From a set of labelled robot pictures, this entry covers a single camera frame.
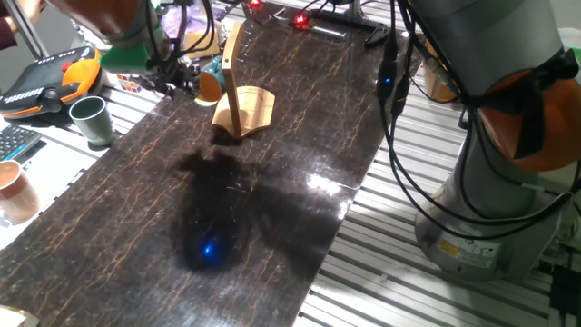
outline red led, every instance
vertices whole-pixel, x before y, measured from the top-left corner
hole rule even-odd
[[[305,14],[299,14],[299,15],[297,15],[294,18],[294,23],[298,27],[305,27],[308,24],[308,22],[307,22],[307,16]]]
[[[262,4],[261,0],[251,0],[251,7],[252,8],[258,8],[260,7]]]

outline metal frame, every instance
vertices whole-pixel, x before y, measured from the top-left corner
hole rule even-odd
[[[33,23],[26,16],[25,10],[20,6],[18,0],[3,0],[3,2],[34,58],[36,60],[47,58],[49,56],[48,51],[46,51],[43,42],[34,29]]]

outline dark marble surface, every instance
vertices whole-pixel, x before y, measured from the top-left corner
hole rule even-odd
[[[163,101],[0,252],[0,304],[43,326],[292,324],[381,140],[381,50],[247,32],[238,84],[276,95],[272,128],[234,143],[213,108]]]

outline mug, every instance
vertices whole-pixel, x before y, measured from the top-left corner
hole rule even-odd
[[[115,140],[113,120],[103,98],[87,96],[77,101],[71,106],[69,116],[92,144],[103,146]]]
[[[11,224],[24,223],[40,210],[40,199],[14,160],[0,162],[0,207]]]
[[[222,74],[222,56],[217,55],[200,72],[200,95],[197,100],[215,103],[226,91],[226,80]]]

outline black cable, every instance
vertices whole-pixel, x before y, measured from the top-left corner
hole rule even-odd
[[[413,22],[411,28],[415,28],[415,21]],[[393,97],[393,105],[391,108],[391,114],[392,114],[392,119],[396,119],[397,116],[399,115],[399,113],[401,112],[403,105],[405,104],[405,98],[408,94],[409,91],[409,79],[406,78],[406,76],[409,76],[409,61],[410,61],[410,56],[411,56],[411,52],[410,52],[410,48],[408,48],[408,52],[406,55],[406,62],[405,62],[405,72],[404,72],[404,76],[402,77],[402,79],[399,82],[398,88],[396,89],[396,93],[394,94]],[[394,54],[384,54],[384,60],[385,60],[385,56],[389,56],[389,57],[395,57]],[[399,93],[403,93],[404,91],[402,91],[400,89],[401,87],[401,83],[402,82],[408,82],[408,89],[406,89],[405,87],[403,88],[403,90],[405,90],[404,94],[399,94]],[[385,107],[385,101],[387,100],[385,97],[386,95],[378,92],[379,94],[379,105],[381,107]],[[400,171],[404,174],[404,176],[406,177],[406,179],[412,184],[412,186],[424,197],[426,198],[428,201],[430,201],[433,205],[435,205],[436,207],[439,208],[439,210],[442,210],[443,212],[461,220],[467,223],[474,223],[474,224],[481,224],[481,225],[506,225],[506,224],[513,224],[513,223],[523,223],[523,222],[527,222],[529,220],[534,220],[536,218],[535,215],[533,216],[528,216],[528,217],[521,217],[521,218],[513,218],[513,219],[503,219],[503,220],[497,220],[495,219],[495,221],[481,221],[481,220],[475,220],[475,219],[471,219],[471,218],[467,218],[465,216],[462,216],[460,214],[454,213],[452,211],[450,211],[448,208],[444,207],[443,205],[441,205],[440,203],[438,203],[437,201],[435,201],[434,199],[432,199],[432,197],[427,194],[425,191],[423,191],[421,189],[421,187],[419,187],[416,182],[411,178],[411,176],[409,176],[408,172],[406,171],[406,169],[403,167],[403,165],[401,164],[401,162],[399,161],[399,158],[397,157],[397,155],[395,154],[395,152],[393,153],[394,161],[397,164],[398,168],[400,169]]]
[[[571,185],[571,189],[573,189],[576,183],[579,182],[579,175],[581,174],[581,160],[577,161],[577,167],[575,169],[575,175],[573,177],[573,184]]]
[[[437,104],[450,104],[450,103],[456,102],[458,100],[457,97],[454,97],[454,99],[452,99],[452,100],[439,100],[439,99],[433,98],[433,97],[429,96],[424,90],[422,90],[421,87],[419,87],[419,85],[416,83],[416,80],[413,77],[410,76],[409,79],[411,79],[411,83],[413,83],[416,86],[416,88],[418,88],[418,90],[422,94],[424,94],[424,96],[426,96],[430,101],[433,101]]]
[[[153,48],[153,59],[155,60],[157,66],[160,68],[160,71],[163,77],[166,77],[165,70],[163,70],[162,66],[162,57],[160,56],[160,52],[157,49],[157,42],[155,41],[155,35],[153,34],[152,28],[152,13],[150,12],[150,4],[146,4],[145,6],[145,23],[147,24],[147,33],[149,34],[150,42],[152,43]]]
[[[488,152],[487,152],[487,149],[486,149],[486,147],[484,145],[484,137],[487,137],[487,136],[484,133],[482,133],[482,131],[480,130],[480,124],[478,122],[475,123],[475,127],[476,127],[475,128],[475,131],[476,131],[476,134],[477,134],[478,143],[480,144],[480,149],[482,151],[482,154],[484,155],[484,160],[485,160],[488,168],[498,178],[502,179],[503,181],[505,181],[507,183],[512,183],[513,185],[516,185],[516,186],[519,186],[519,187],[530,188],[530,189],[533,189],[533,190],[536,190],[536,191],[540,191],[542,193],[547,193],[547,194],[554,195],[554,196],[559,196],[561,194],[559,192],[552,191],[552,190],[548,190],[546,188],[537,188],[537,187],[531,188],[531,187],[528,187],[528,184],[527,183],[522,183],[520,181],[517,181],[515,179],[512,179],[510,177],[507,177],[504,174],[502,174],[501,172],[499,172],[497,170],[497,168],[490,161],[490,158],[488,157]],[[581,160],[577,162],[576,178],[574,178],[574,181],[578,181],[579,180],[579,176],[577,175],[577,172],[580,172],[581,173]],[[579,205],[573,199],[571,199],[571,202],[573,204],[573,207],[575,208],[575,210],[579,214],[579,217],[581,217],[581,208],[579,207]]]
[[[391,130],[395,131],[395,124],[392,123],[391,126]],[[441,224],[440,222],[438,222],[436,219],[434,219],[433,217],[431,217],[425,210],[422,209],[422,207],[414,200],[414,198],[411,196],[411,194],[409,193],[408,189],[405,187],[405,185],[403,184],[403,182],[401,181],[401,179],[399,178],[399,174],[397,172],[396,166],[393,164],[393,160],[392,158],[392,154],[395,153],[395,151],[393,150],[393,136],[389,135],[389,132],[386,132],[386,138],[388,138],[388,146],[389,146],[389,152],[390,152],[390,156],[389,156],[389,160],[390,160],[390,166],[391,166],[391,170],[393,172],[394,177],[396,178],[396,181],[398,182],[398,184],[401,186],[401,190],[403,191],[403,193],[408,197],[409,201],[414,205],[414,207],[416,207],[416,209],[418,209],[418,211],[424,215],[424,217],[426,217],[426,219],[428,219],[429,221],[431,221],[432,223],[434,223],[438,228],[440,228],[441,230],[443,230],[446,233],[452,234],[454,236],[460,237],[460,238],[464,238],[464,239],[471,239],[471,240],[477,240],[477,241],[485,241],[485,240],[496,240],[499,238],[503,238],[515,233],[519,233],[521,231],[526,230],[527,228],[537,224],[538,222],[540,222],[540,219],[535,219],[533,221],[531,221],[530,223],[526,223],[520,227],[517,227],[515,229],[512,229],[510,231],[504,232],[504,233],[499,233],[499,234],[495,234],[495,235],[488,235],[488,236],[474,236],[474,235],[467,235],[467,234],[462,234],[462,233],[458,233],[456,231],[450,230],[448,227],[444,226],[443,224]]]
[[[537,219],[539,217],[540,218],[545,217],[547,213],[552,213],[552,211],[554,211],[554,205],[556,205],[556,204],[564,204],[565,203],[564,200],[562,200],[562,199],[555,199],[552,203],[550,203],[547,207],[545,207],[541,211],[539,211],[539,212],[537,212],[535,214],[526,216],[526,217],[509,218],[509,219],[502,219],[502,220],[500,220],[498,218],[495,218],[495,221],[492,221],[492,222],[487,222],[487,221],[484,221],[483,222],[483,221],[480,221],[480,220],[474,220],[474,219],[470,219],[470,218],[464,217],[462,215],[459,215],[457,213],[451,212],[448,208],[442,206],[441,204],[439,204],[438,202],[436,202],[435,200],[433,200],[431,198],[431,196],[429,194],[425,193],[415,183],[415,181],[413,181],[413,179],[409,176],[409,174],[407,173],[407,171],[405,170],[405,168],[399,162],[399,158],[395,155],[395,152],[394,152],[394,161],[398,165],[398,168],[402,171],[402,173],[404,174],[404,176],[406,177],[406,179],[408,179],[408,181],[412,184],[412,186],[414,186],[414,188],[419,193],[421,193],[422,196],[424,196],[428,201],[430,201],[432,204],[434,204],[435,206],[437,206],[440,210],[444,211],[447,214],[452,215],[453,217],[455,217],[455,218],[457,218],[457,219],[459,219],[461,221],[465,221],[467,223],[482,224],[482,225],[506,225],[506,224],[512,224],[512,223],[524,223],[524,222],[528,222],[528,221],[534,221],[535,219]]]
[[[305,6],[304,8],[302,8],[299,11],[299,14],[304,13],[307,9],[309,9],[310,6],[312,6],[312,5],[314,5],[314,4],[318,3],[318,2],[319,2],[319,0],[313,0],[313,1],[311,1],[307,6]]]
[[[366,2],[362,3],[359,6],[364,6],[364,5],[373,4],[373,3],[380,3],[380,2],[381,1],[378,1],[378,0],[369,0],[369,1],[366,1]]]
[[[180,21],[180,29],[178,31],[178,44],[175,45],[175,48],[173,49],[173,53],[175,54],[176,57],[180,57],[180,51],[182,50],[182,42],[183,42],[183,37],[185,36],[185,28],[186,28],[186,22],[188,19],[188,7],[187,5],[185,5],[185,3],[182,4],[182,16],[181,16],[181,21]]]
[[[327,5],[329,3],[329,0],[325,1],[325,3],[319,8],[319,10],[317,11],[317,15],[320,14],[321,11],[323,11],[323,8],[325,7],[325,5]]]
[[[202,0],[203,3],[203,7],[204,10],[206,11],[206,31],[204,32],[204,34],[202,35],[202,37],[200,37],[200,39],[198,41],[196,41],[192,46],[190,46],[187,50],[182,52],[182,55],[185,54],[193,54],[199,51],[206,51],[208,49],[210,49],[210,47],[212,47],[212,43],[214,42],[214,15],[212,12],[212,5],[210,5],[209,0]],[[208,33],[210,32],[210,29],[212,28],[212,33],[210,34],[210,42],[208,43],[208,45],[204,46],[204,48],[201,49],[196,49],[195,47],[198,46],[208,35]]]

